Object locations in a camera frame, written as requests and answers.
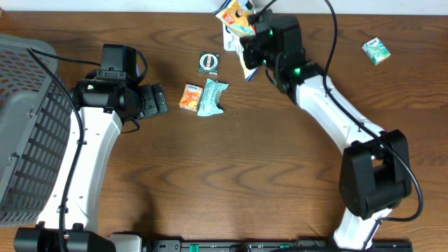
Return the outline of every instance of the gray plastic basket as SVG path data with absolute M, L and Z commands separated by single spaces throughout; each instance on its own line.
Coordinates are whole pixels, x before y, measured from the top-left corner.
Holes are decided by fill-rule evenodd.
M 36 222 L 69 139 L 69 103 L 26 47 L 55 54 L 42 41 L 0 34 L 0 227 Z M 38 57 L 60 79 L 57 60 Z

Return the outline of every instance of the wooden table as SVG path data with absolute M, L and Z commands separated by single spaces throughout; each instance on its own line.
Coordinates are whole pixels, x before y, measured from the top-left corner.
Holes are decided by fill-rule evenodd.
M 333 39 L 331 17 L 298 17 L 308 58 L 324 65 Z M 446 251 L 448 18 L 338 18 L 330 76 L 365 116 L 405 134 L 426 200 L 418 220 L 385 223 L 376 238 L 410 239 L 415 251 Z M 0 32 L 40 39 L 59 55 L 93 61 L 100 61 L 103 43 L 134 46 L 149 62 L 144 83 L 164 83 L 168 114 L 141 121 L 141 130 L 120 136 L 112 150 L 99 203 L 101 235 L 133 230 L 184 239 L 296 239 L 329 237 L 340 224 L 341 153 L 263 73 L 244 80 L 236 54 L 223 49 L 214 16 L 6 12 Z M 392 54 L 378 66 L 361 50 L 376 36 Z M 202 50 L 221 53 L 217 77 L 197 73 Z M 68 86 L 91 69 L 59 66 Z M 184 85 L 203 86 L 207 78 L 230 84 L 221 97 L 224 114 L 199 118 L 180 109 Z M 392 216 L 411 215 L 416 207 L 413 193 Z M 13 249 L 15 231 L 0 230 L 0 251 Z

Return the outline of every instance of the teal wrapper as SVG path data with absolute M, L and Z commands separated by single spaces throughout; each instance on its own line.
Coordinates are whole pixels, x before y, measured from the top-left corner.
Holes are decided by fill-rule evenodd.
M 228 86 L 229 84 L 219 83 L 217 81 L 207 79 L 197 115 L 212 116 L 224 113 L 222 109 L 218 108 L 218 103 L 221 94 L 228 88 Z

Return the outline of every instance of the black cable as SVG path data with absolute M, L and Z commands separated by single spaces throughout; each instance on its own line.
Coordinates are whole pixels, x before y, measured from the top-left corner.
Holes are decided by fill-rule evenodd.
M 279 63 L 280 63 L 280 58 L 283 55 L 282 52 L 277 53 L 277 56 L 275 57 L 275 77 L 280 78 L 280 73 L 279 73 Z
M 145 65 L 145 71 L 143 71 L 143 73 L 140 74 L 140 76 L 136 80 L 136 84 L 138 85 L 146 77 L 146 74 L 148 73 L 148 63 L 146 62 L 146 59 L 143 56 L 143 53 L 141 53 L 139 50 L 137 51 L 137 55 L 140 56 L 141 61 Z
M 95 77 L 97 77 L 97 72 L 98 72 L 98 70 L 99 70 L 99 69 L 91 70 L 88 74 L 85 75 L 84 78 L 86 78 L 86 79 L 90 79 L 90 80 L 94 79 Z
M 56 76 L 48 69 L 48 67 L 44 63 L 42 63 L 42 61 L 33 53 L 33 50 L 31 48 L 27 48 L 27 52 L 31 55 L 34 61 L 36 61 L 36 63 L 42 68 L 42 70 L 44 70 L 49 75 L 49 77 L 51 77 L 51 79 L 59 86 L 59 89 L 62 91 L 64 96 L 69 101 L 70 107 L 73 109 L 76 121 L 78 121 L 79 126 L 79 140 L 77 143 L 78 146 L 76 147 L 76 152 L 69 170 L 69 175 L 67 176 L 67 180 L 64 186 L 64 192 L 62 193 L 61 205 L 59 208 L 59 234 L 58 234 L 59 246 L 62 252 L 67 252 L 67 248 L 64 243 L 65 209 L 67 208 L 67 195 L 69 194 L 71 180 L 75 172 L 76 164 L 78 163 L 79 155 L 81 154 L 81 148 L 83 147 L 84 144 L 84 126 L 81 117 L 79 116 L 79 113 L 76 110 L 75 104 L 73 103 L 73 100 L 71 99 L 70 94 L 64 87 L 64 85 L 56 78 Z
M 266 66 L 265 73 L 266 73 L 266 77 L 267 77 L 267 79 L 268 79 L 272 84 L 274 84 L 274 86 L 277 86 L 277 82 L 276 82 L 274 79 L 272 79 L 272 77 L 269 75 L 269 69 L 267 68 L 267 66 Z
M 399 154 L 397 154 L 392 149 L 392 147 L 390 147 L 387 143 L 383 142 L 374 132 L 372 132 L 370 129 L 368 129 L 366 126 L 364 126 L 364 123 L 359 122 L 354 116 L 352 116 L 350 114 L 350 112 L 348 112 L 336 100 L 336 98 L 333 97 L 333 94 L 331 93 L 331 90 L 328 89 L 328 86 L 327 86 L 328 69 L 330 68 L 331 59 L 333 58 L 333 54 L 335 52 L 336 42 L 337 42 L 337 20 L 336 20 L 335 10 L 331 6 L 331 3 L 328 0 L 325 0 L 325 2 L 327 3 L 328 7 L 330 8 L 331 15 L 332 15 L 333 22 L 334 22 L 334 26 L 335 26 L 335 37 L 333 39 L 333 44 L 332 44 L 332 47 L 331 47 L 330 56 L 328 57 L 328 61 L 327 61 L 327 64 L 325 66 L 325 73 L 323 75 L 323 87 L 325 89 L 325 93 L 329 96 L 329 98 L 331 98 L 331 100 L 335 103 L 335 105 L 342 112 L 344 112 L 344 114 L 346 114 L 347 117 L 349 117 L 361 130 L 363 130 L 364 132 L 369 134 L 373 139 L 376 139 L 386 151 L 388 151 L 395 159 L 397 159 L 399 161 L 399 163 L 405 168 L 406 172 L 409 174 L 409 176 L 410 176 L 410 178 L 411 178 L 411 180 L 412 180 L 412 182 L 413 182 L 413 184 L 415 186 L 415 190 L 416 190 L 417 197 L 418 197 L 418 200 L 419 200 L 419 205 L 417 207 L 416 212 L 412 216 L 410 216 L 410 217 L 406 217 L 406 218 L 381 217 L 381 218 L 378 218 L 377 222 L 375 223 L 375 226 L 373 227 L 373 229 L 371 230 L 371 232 L 369 234 L 369 237 L 367 237 L 366 241 L 364 242 L 365 243 L 364 244 L 364 249 L 365 249 L 365 247 L 367 246 L 366 242 L 369 242 L 373 238 L 373 234 L 375 233 L 375 230 L 379 227 L 379 225 L 381 225 L 382 221 L 408 222 L 408 221 L 413 221 L 416 218 L 418 218 L 421 215 L 421 212 L 423 211 L 423 205 L 424 205 L 423 192 L 421 191 L 421 187 L 420 187 L 419 182 L 417 181 L 414 173 L 409 168 L 409 166 L 405 163 L 405 161 L 399 156 Z
M 133 132 L 137 132 L 140 130 L 140 124 L 139 122 L 137 122 L 137 119 L 132 119 L 132 122 L 135 124 L 136 129 L 130 130 L 130 131 L 126 131 L 126 132 L 121 132 L 121 134 L 126 134 L 126 133 L 133 133 Z
M 43 56 L 51 57 L 51 58 L 56 59 L 56 60 L 64 60 L 66 62 L 73 62 L 73 63 L 92 64 L 92 65 L 95 65 L 95 66 L 98 66 L 98 67 L 101 66 L 100 63 L 96 63 L 96 62 L 90 62 L 90 61 L 87 61 L 87 60 L 80 60 L 80 59 L 70 59 L 70 58 L 66 58 L 66 57 L 51 55 L 49 53 L 41 52 L 40 50 L 36 50 L 36 49 L 33 49 L 33 48 L 31 48 L 31 50 L 34 53 L 38 53 L 38 54 L 43 55 Z
M 270 1 L 262 10 L 260 10 L 260 12 L 258 12 L 258 13 L 256 13 L 254 16 L 253 16 L 253 20 L 257 20 L 257 18 L 259 17 L 259 16 L 261 16 L 269 7 L 271 7 L 271 5 L 273 4 L 273 3 L 275 3 L 277 0 L 272 0 L 272 1 Z

